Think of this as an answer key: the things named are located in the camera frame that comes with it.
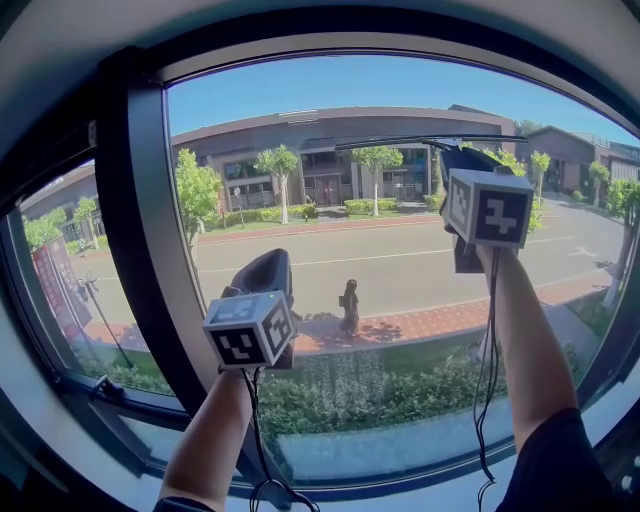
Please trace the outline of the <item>large window glass pane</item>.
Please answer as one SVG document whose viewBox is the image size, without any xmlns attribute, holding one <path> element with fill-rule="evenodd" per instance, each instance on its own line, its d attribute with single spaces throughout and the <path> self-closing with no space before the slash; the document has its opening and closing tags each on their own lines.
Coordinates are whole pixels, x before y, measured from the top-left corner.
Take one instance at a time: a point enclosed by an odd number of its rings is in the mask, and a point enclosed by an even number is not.
<svg viewBox="0 0 640 512">
<path fill-rule="evenodd" d="M 533 187 L 523 265 L 580 405 L 606 392 L 633 257 L 608 201 L 640 179 L 640 133 L 518 79 L 397 55 L 246 64 L 171 84 L 166 102 L 203 297 L 261 254 L 290 256 L 295 359 L 266 372 L 260 429 L 294 484 L 405 477 L 513 438 L 485 279 L 455 268 L 463 244 L 439 214 L 457 149 Z"/>
</svg>

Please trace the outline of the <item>person's black shirt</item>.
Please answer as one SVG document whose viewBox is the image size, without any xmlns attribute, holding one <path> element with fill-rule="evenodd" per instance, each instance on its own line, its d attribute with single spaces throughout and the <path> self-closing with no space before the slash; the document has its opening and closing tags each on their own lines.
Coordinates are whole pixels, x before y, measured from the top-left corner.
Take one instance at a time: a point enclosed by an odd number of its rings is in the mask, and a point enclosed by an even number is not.
<svg viewBox="0 0 640 512">
<path fill-rule="evenodd" d="M 605 512 L 614 506 L 576 408 L 556 413 L 530 435 L 496 512 Z"/>
</svg>

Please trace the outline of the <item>green shrub bed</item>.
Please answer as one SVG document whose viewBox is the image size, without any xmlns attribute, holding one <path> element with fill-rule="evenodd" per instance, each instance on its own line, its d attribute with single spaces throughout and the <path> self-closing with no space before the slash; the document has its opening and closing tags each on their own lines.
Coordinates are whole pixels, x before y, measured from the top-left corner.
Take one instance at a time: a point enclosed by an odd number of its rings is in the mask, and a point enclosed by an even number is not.
<svg viewBox="0 0 640 512">
<path fill-rule="evenodd" d="M 273 442 L 411 423 L 470 408 L 487 384 L 487 366 L 465 345 L 312 355 L 261 378 L 260 429 Z"/>
</svg>

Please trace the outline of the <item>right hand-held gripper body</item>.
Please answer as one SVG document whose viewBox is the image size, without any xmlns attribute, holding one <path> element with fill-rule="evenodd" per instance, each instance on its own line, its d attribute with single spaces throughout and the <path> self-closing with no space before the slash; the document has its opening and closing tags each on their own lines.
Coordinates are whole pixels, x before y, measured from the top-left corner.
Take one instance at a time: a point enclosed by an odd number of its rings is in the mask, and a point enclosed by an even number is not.
<svg viewBox="0 0 640 512">
<path fill-rule="evenodd" d="M 522 249 L 529 230 L 534 190 L 524 176 L 464 168 L 449 170 L 441 215 L 455 236 L 454 271 L 481 273 L 475 248 Z"/>
</svg>

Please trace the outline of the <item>row of green street trees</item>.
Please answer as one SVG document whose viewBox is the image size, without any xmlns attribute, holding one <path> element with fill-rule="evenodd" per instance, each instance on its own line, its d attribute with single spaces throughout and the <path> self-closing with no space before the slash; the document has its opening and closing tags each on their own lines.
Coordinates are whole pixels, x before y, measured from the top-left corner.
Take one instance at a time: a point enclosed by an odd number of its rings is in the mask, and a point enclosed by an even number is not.
<svg viewBox="0 0 640 512">
<path fill-rule="evenodd" d="M 318 210 L 316 217 L 279 222 L 238 222 L 197 231 L 204 201 L 219 187 L 211 168 L 182 151 L 176 170 L 178 210 L 185 243 L 206 300 L 219 295 L 232 276 L 257 256 L 277 248 L 289 253 L 294 306 L 303 314 L 334 313 L 349 279 L 357 281 L 360 312 L 381 316 L 462 303 L 486 295 L 479 279 L 458 274 L 453 246 L 438 217 L 382 209 Z M 615 298 L 615 255 L 622 228 L 572 205 L 548 206 L 523 252 L 533 284 L 555 287 L 562 300 L 585 295 Z"/>
</svg>

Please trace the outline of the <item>person's left forearm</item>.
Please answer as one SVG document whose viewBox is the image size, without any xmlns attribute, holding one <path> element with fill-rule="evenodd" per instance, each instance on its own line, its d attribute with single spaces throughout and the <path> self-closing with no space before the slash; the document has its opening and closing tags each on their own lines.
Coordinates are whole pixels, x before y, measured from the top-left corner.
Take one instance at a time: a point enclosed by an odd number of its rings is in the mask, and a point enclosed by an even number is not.
<svg viewBox="0 0 640 512">
<path fill-rule="evenodd" d="M 244 374 L 222 371 L 174 450 L 153 512 L 225 512 L 251 417 Z"/>
</svg>

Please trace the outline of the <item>black street lamp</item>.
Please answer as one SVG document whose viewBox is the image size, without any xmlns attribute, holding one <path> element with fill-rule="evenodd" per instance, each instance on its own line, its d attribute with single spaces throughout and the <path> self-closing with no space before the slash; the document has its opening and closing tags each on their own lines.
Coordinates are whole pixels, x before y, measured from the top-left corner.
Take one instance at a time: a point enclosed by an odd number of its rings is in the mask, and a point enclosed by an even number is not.
<svg viewBox="0 0 640 512">
<path fill-rule="evenodd" d="M 115 346 L 117 347 L 118 351 L 120 352 L 122 358 L 124 359 L 127 367 L 132 370 L 134 368 L 134 365 L 131 361 L 131 359 L 127 356 L 127 354 L 125 353 L 124 349 L 122 348 L 122 346 L 120 345 L 113 329 L 111 328 L 111 326 L 109 325 L 109 322 L 106 319 L 106 316 L 101 308 L 101 306 L 99 305 L 99 302 L 96 298 L 96 293 L 98 292 L 98 287 L 97 287 L 97 279 L 94 278 L 92 276 L 92 274 L 90 272 L 88 272 L 86 274 L 86 276 L 84 278 L 80 278 L 77 280 L 77 285 L 79 288 L 82 288 L 84 290 L 84 294 L 87 295 L 91 301 L 93 302 L 102 322 L 104 323 L 107 332 L 109 333 L 112 341 L 114 342 Z"/>
</svg>

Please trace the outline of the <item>large red signboard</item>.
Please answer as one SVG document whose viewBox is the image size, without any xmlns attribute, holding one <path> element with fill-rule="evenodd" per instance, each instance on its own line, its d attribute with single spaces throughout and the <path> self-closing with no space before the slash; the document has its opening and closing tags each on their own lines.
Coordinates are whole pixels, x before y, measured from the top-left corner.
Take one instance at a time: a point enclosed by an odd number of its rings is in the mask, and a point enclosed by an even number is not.
<svg viewBox="0 0 640 512">
<path fill-rule="evenodd" d="M 87 343 L 85 327 L 92 315 L 81 298 L 64 238 L 58 238 L 31 252 L 36 273 L 49 307 L 70 344 Z"/>
</svg>

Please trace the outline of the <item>person's right forearm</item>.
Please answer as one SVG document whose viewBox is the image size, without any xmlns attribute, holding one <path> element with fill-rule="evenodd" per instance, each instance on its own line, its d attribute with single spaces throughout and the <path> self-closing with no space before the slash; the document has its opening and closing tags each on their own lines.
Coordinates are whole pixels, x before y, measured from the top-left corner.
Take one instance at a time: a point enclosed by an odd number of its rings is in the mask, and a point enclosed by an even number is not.
<svg viewBox="0 0 640 512">
<path fill-rule="evenodd" d="M 564 351 L 515 253 L 478 246 L 494 287 L 496 334 L 504 360 L 516 450 L 556 413 L 578 407 Z"/>
</svg>

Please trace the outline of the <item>squeegee with blue handle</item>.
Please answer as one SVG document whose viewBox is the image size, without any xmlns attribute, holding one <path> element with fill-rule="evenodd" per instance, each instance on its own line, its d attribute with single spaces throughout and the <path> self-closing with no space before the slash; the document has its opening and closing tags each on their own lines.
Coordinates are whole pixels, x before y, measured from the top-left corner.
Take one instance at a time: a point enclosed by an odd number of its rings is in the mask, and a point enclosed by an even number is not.
<svg viewBox="0 0 640 512">
<path fill-rule="evenodd" d="M 343 144 L 336 144 L 335 151 L 351 151 L 354 149 L 392 146 L 403 144 L 422 144 L 439 148 L 459 146 L 463 142 L 487 142 L 487 143 L 527 143 L 528 139 L 516 135 L 483 135 L 483 134 L 440 134 L 440 135 L 415 135 L 406 137 L 376 138 L 372 140 L 360 140 Z"/>
</svg>

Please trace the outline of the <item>long grey building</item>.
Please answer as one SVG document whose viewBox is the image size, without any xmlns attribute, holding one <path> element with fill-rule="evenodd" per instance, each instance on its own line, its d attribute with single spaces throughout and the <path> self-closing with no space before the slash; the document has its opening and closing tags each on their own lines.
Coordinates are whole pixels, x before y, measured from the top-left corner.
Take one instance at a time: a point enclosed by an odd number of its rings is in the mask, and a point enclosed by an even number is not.
<svg viewBox="0 0 640 512">
<path fill-rule="evenodd" d="M 432 149 L 392 145 L 402 156 L 375 186 L 371 173 L 335 145 L 376 138 L 437 134 L 512 135 L 512 121 L 453 105 L 448 109 L 339 107 L 270 114 L 200 128 L 172 138 L 172 153 L 183 149 L 209 167 L 219 187 L 195 219 L 197 231 L 233 222 L 279 222 L 314 218 L 318 210 L 352 200 L 417 202 L 434 191 Z M 218 214 L 223 185 L 226 213 Z"/>
</svg>

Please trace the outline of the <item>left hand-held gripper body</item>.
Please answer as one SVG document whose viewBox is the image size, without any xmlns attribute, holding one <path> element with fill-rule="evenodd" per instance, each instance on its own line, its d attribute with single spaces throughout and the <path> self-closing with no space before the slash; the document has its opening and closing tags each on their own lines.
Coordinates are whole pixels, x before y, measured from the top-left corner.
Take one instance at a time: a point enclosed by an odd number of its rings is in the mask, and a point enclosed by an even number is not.
<svg viewBox="0 0 640 512">
<path fill-rule="evenodd" d="M 210 303 L 203 331 L 223 370 L 293 367 L 297 328 L 280 290 L 244 293 L 227 286 Z"/>
</svg>

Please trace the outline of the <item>dark brown gabled building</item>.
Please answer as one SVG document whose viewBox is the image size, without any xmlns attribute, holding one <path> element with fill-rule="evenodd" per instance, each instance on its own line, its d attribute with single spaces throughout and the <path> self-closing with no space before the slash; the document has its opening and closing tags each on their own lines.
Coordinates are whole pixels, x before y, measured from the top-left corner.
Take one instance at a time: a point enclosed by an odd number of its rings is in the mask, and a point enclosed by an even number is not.
<svg viewBox="0 0 640 512">
<path fill-rule="evenodd" d="M 590 204 L 595 204 L 596 185 L 589 172 L 595 161 L 607 168 L 610 182 L 640 181 L 640 146 L 546 126 L 529 134 L 526 144 L 516 145 L 516 157 L 527 165 L 535 151 L 550 158 L 543 191 L 566 195 L 578 191 Z"/>
</svg>

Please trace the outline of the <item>white window sill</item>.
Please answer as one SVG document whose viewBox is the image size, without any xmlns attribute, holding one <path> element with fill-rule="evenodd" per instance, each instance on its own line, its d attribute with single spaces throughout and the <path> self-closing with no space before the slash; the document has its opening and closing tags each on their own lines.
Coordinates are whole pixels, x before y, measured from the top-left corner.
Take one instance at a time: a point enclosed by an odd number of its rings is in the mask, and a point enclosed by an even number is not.
<svg viewBox="0 0 640 512">
<path fill-rule="evenodd" d="M 582 413 L 589 440 L 603 440 L 638 401 L 640 374 L 614 385 Z M 15 398 L 0 389 L 0 423 L 7 426 L 13 418 L 26 422 L 16 428 L 18 434 L 33 434 L 53 450 L 54 459 L 64 469 L 88 487 L 88 495 L 78 505 L 66 506 L 48 499 L 46 503 L 53 511 L 152 510 L 161 480 L 133 476 L 86 432 L 48 387 L 23 389 Z M 416 490 L 354 501 L 322 500 L 320 505 L 322 512 L 470 512 L 477 509 L 476 494 L 484 481 L 482 472 L 477 470 Z"/>
</svg>

